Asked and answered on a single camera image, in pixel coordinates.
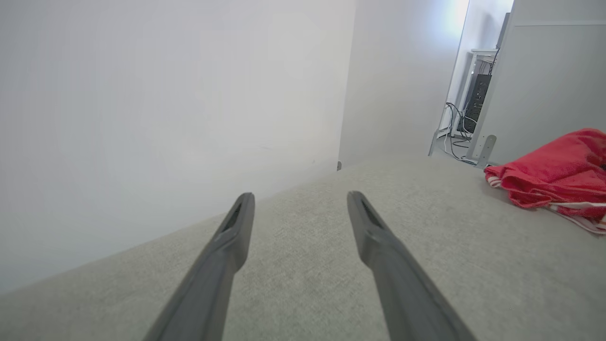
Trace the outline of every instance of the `red cloth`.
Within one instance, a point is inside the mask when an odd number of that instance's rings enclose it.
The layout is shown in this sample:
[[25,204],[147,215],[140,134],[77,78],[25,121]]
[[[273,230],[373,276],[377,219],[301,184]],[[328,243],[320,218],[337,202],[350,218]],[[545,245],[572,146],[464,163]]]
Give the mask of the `red cloth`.
[[605,164],[606,134],[597,129],[581,129],[516,161],[487,167],[484,173],[491,186],[500,185],[508,190],[509,199],[517,206],[585,203],[556,205],[556,209],[567,216],[585,217],[606,229],[606,221],[600,224],[606,215],[606,170],[602,168]]

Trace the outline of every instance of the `white wall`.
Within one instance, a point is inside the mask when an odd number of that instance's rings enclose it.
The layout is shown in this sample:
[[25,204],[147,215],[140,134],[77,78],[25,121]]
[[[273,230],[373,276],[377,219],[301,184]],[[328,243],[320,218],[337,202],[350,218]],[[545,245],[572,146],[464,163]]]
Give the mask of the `white wall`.
[[360,0],[339,158],[427,155],[455,64],[467,0]]
[[489,135],[502,164],[574,130],[606,131],[606,2],[517,0],[511,20],[471,156]]
[[[511,11],[512,5],[513,0],[469,0],[461,46],[446,97],[447,102],[458,103],[467,76],[467,68],[471,63],[471,50],[494,49],[501,34],[505,14]],[[447,128],[449,121],[450,111],[445,110],[440,129]]]
[[2,1],[0,292],[334,172],[354,15]]

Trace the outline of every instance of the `white trim strip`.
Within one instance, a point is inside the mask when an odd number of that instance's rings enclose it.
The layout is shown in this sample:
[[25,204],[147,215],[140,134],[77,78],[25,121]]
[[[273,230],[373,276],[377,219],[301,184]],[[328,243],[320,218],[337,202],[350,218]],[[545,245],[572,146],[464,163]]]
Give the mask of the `white trim strip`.
[[571,20],[571,21],[527,21],[515,24],[515,27],[527,26],[596,26],[606,25],[606,20]]

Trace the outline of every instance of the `towel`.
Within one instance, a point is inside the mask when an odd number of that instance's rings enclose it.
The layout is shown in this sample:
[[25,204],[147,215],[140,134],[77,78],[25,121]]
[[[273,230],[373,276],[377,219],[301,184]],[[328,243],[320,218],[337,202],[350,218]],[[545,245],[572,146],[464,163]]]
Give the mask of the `towel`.
[[547,208],[580,227],[606,234],[606,134],[568,133],[502,166],[484,169],[491,187],[522,208]]

